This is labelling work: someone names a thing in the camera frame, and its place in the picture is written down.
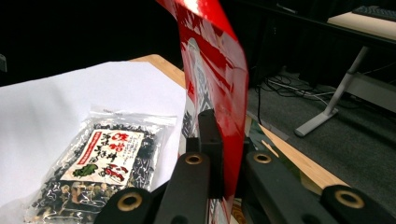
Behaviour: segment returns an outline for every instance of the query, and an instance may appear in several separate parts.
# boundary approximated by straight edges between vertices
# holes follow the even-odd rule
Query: snack bag
[[[222,200],[211,200],[209,223],[229,223],[245,138],[248,70],[244,51],[218,1],[157,0],[177,20],[187,102],[179,154],[197,136],[197,116],[213,108],[224,145]]]
[[[29,223],[90,223],[121,189],[150,190],[176,117],[95,108],[27,208]]]

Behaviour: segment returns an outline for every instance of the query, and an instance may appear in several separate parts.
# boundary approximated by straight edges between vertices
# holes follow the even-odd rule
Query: white paper
[[[53,172],[92,105],[177,116],[153,179],[152,188],[160,186],[177,161],[185,102],[185,90],[150,63],[102,63],[0,88],[0,218],[22,223],[22,205]]]

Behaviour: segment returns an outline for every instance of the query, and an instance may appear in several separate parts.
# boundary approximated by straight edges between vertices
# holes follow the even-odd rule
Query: red plastic bag
[[[248,70],[218,1],[158,0],[177,20],[186,74],[182,138],[197,135],[197,115],[213,108],[224,145],[223,200],[211,200],[209,223],[230,221],[245,138]],[[180,147],[180,154],[185,147]]]

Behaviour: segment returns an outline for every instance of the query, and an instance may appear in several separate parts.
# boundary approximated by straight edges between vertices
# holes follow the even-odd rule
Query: gray carpet
[[[270,80],[307,89],[307,85],[295,79],[298,75],[284,75],[291,78]],[[338,114],[301,138],[294,134],[294,129],[322,112],[326,105],[303,97],[279,96],[277,92],[292,94],[274,84],[272,87],[277,92],[269,91],[265,83],[262,87],[268,90],[261,90],[260,119],[265,127],[349,186],[369,195],[396,217],[396,121],[393,113],[344,94],[336,107]],[[318,89],[334,90],[323,86]],[[257,90],[250,89],[247,112],[255,119],[258,107]]]

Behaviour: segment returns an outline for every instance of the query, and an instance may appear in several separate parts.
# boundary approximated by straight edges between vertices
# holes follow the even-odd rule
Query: desk
[[[395,41],[396,45],[396,22],[394,21],[384,21],[348,12],[329,18],[328,23],[364,32],[369,35],[377,35]],[[396,88],[358,73],[360,64],[368,50],[369,47],[362,47],[360,53],[346,72],[325,110],[294,130],[298,136],[306,136],[320,124],[334,116],[338,112],[335,106],[345,91],[396,112],[396,104],[394,102],[394,99],[396,98]]]
[[[162,89],[157,91],[163,98],[155,94],[151,94],[154,95],[153,97],[146,96],[140,104],[147,100],[152,101],[152,104],[147,107],[143,106],[145,108],[140,108],[140,112],[144,112],[144,109],[152,110],[154,107],[161,109],[163,114],[177,114],[179,117],[172,139],[169,140],[173,144],[167,148],[170,158],[162,158],[162,163],[159,161],[158,164],[162,170],[173,170],[177,157],[175,146],[178,146],[181,129],[182,119],[180,118],[184,113],[185,90],[180,88],[185,86],[184,73],[159,55],[149,55],[131,60],[131,62],[145,63],[105,63],[55,77],[0,88],[0,120],[2,122],[0,166],[4,171],[9,170],[8,173],[2,175],[1,179],[0,218],[3,222],[21,223],[22,206],[29,203],[32,196],[35,196],[44,180],[43,176],[77,133],[78,125],[86,118],[91,104],[100,103],[116,108],[137,109],[134,103],[139,103],[138,98],[131,96],[129,100],[125,98],[117,100],[119,94],[124,94],[122,88],[138,89],[138,85],[134,83],[143,85],[143,89],[150,89],[147,88],[150,82],[151,86],[159,83],[162,86]],[[134,70],[123,71],[121,70],[123,66]],[[159,71],[167,77],[161,77]],[[127,76],[127,78],[117,81],[117,77],[120,76]],[[114,87],[121,88],[121,92],[112,91]],[[170,104],[172,101],[176,103],[174,106],[161,108],[163,104]],[[15,125],[21,125],[21,123],[25,124],[22,128],[23,133],[18,133],[17,130],[20,129]],[[321,189],[335,184],[346,185],[276,135],[263,127],[262,129],[271,141]],[[6,153],[6,148],[12,148],[13,151]],[[29,151],[23,151],[21,148],[29,148]],[[161,180],[157,179],[157,185],[169,176],[170,174],[163,174]]]

